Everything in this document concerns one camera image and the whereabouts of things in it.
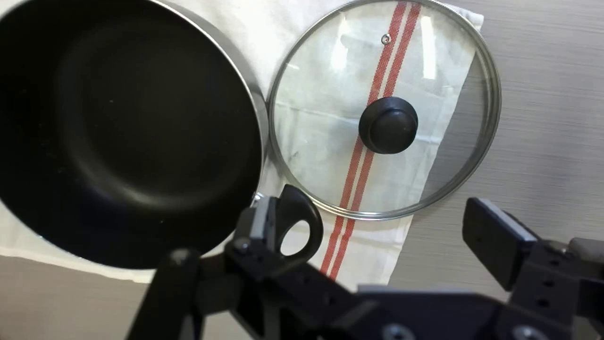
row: black nonstick coating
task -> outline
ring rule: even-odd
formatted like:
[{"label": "black nonstick coating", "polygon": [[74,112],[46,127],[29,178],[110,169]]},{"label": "black nonstick coating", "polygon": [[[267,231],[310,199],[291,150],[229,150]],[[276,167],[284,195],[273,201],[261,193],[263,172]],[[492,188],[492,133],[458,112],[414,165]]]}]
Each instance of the black nonstick coating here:
[{"label": "black nonstick coating", "polygon": [[146,0],[31,0],[0,21],[0,199],[86,259],[208,252],[261,172],[250,95],[195,27]]}]

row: red stripe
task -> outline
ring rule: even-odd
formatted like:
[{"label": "red stripe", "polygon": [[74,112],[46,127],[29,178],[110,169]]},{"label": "red stripe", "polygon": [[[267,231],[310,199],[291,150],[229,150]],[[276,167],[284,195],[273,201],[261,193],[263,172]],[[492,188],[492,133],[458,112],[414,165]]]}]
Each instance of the red stripe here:
[{"label": "red stripe", "polygon": [[[399,40],[401,21],[403,21],[405,10],[407,10],[407,2],[399,2],[397,10],[393,14],[392,29],[390,29],[392,42]],[[393,50],[395,50],[395,44],[390,44],[384,50],[382,57],[380,57],[369,103],[375,103],[380,97],[380,87],[384,84],[386,69],[388,69],[388,65],[392,61]],[[363,146],[361,140],[358,140],[354,155],[352,155],[352,163],[348,167],[348,176],[346,176],[341,206],[350,206],[352,191],[354,191],[354,186],[356,186],[356,178],[358,178],[358,172],[359,172],[359,165],[361,165],[363,154],[365,154],[365,146]],[[329,246],[327,246],[325,259],[324,259],[324,265],[322,265],[322,273],[325,273],[325,274],[329,273],[329,267],[333,263],[333,257],[335,257],[335,252],[337,252],[337,244],[339,244],[339,239],[342,235],[344,222],[346,222],[344,218],[337,218],[335,231],[333,231],[333,235],[329,239]]]},{"label": "red stripe", "polygon": [[[412,12],[410,12],[410,19],[409,19],[409,23],[405,27],[403,42],[399,46],[399,52],[397,52],[397,57],[395,57],[395,65],[393,65],[393,72],[390,76],[388,87],[384,91],[384,97],[393,97],[393,93],[395,93],[397,80],[399,80],[405,57],[409,53],[412,36],[416,33],[418,18],[420,18],[420,6],[414,4]],[[356,195],[354,210],[359,210],[359,206],[363,203],[363,193],[365,193],[365,186],[367,186],[367,180],[369,180],[371,171],[373,171],[373,163],[375,163],[375,154],[369,154],[365,157],[365,163],[363,163],[359,186],[358,186],[358,191],[356,191],[358,195]],[[341,240],[341,250],[339,250],[339,256],[337,256],[337,263],[335,263],[335,267],[331,271],[331,278],[339,278],[339,274],[341,274],[341,269],[342,269],[342,263],[344,263],[344,256],[348,252],[348,244],[350,244],[352,237],[354,237],[354,231],[356,231],[356,222],[352,220],[350,223],[346,223],[346,233],[344,233],[344,237]]]}]

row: black knob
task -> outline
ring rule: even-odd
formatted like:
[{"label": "black knob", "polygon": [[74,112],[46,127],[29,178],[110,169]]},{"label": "black knob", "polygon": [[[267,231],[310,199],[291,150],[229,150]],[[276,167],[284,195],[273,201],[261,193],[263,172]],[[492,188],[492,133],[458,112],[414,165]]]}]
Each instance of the black knob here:
[{"label": "black knob", "polygon": [[418,114],[399,97],[373,103],[359,121],[359,137],[375,154],[401,154],[414,144],[416,135]]}]

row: handle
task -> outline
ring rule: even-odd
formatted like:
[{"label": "handle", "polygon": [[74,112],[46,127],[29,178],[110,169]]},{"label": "handle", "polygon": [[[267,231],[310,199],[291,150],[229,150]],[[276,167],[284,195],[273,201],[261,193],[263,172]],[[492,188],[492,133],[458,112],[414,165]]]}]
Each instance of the handle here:
[{"label": "handle", "polygon": [[409,101],[386,97],[363,112],[359,137],[375,154],[401,154],[414,144],[418,125],[418,114]]},{"label": "handle", "polygon": [[316,205],[297,188],[286,186],[282,191],[282,197],[274,201],[274,239],[269,240],[271,246],[274,246],[276,254],[282,254],[282,244],[288,237],[288,233],[299,223],[307,222],[310,227],[310,239],[308,244],[295,256],[282,257],[291,261],[310,261],[324,240],[324,220]]}]

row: glass lid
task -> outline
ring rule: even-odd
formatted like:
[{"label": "glass lid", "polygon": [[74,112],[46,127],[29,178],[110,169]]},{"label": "glass lid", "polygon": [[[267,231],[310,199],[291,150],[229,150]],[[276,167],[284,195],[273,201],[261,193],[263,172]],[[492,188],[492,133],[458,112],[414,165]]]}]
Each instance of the glass lid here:
[{"label": "glass lid", "polygon": [[318,206],[390,220],[459,188],[501,114],[476,23],[427,0],[354,2],[286,59],[271,99],[278,169]]}]

